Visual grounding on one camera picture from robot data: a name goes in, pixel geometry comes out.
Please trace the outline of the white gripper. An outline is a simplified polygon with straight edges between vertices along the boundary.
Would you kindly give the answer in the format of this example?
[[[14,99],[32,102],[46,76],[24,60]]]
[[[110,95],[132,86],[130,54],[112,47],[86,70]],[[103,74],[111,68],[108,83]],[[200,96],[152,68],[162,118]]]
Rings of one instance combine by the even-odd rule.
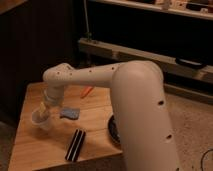
[[[45,117],[50,116],[50,111],[46,106],[60,106],[63,102],[64,98],[64,90],[63,89],[58,89],[58,88],[47,88],[44,90],[44,103],[41,102],[39,106],[39,113],[40,117],[44,116],[45,112]]]

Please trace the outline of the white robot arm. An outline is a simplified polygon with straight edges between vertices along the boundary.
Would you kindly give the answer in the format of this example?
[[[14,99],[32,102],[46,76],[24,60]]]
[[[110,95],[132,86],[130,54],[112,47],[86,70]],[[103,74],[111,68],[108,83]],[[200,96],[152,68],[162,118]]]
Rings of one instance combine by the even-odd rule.
[[[163,73],[151,61],[75,69],[67,63],[43,73],[44,102],[56,106],[70,84],[110,89],[127,171],[183,171],[166,106]]]

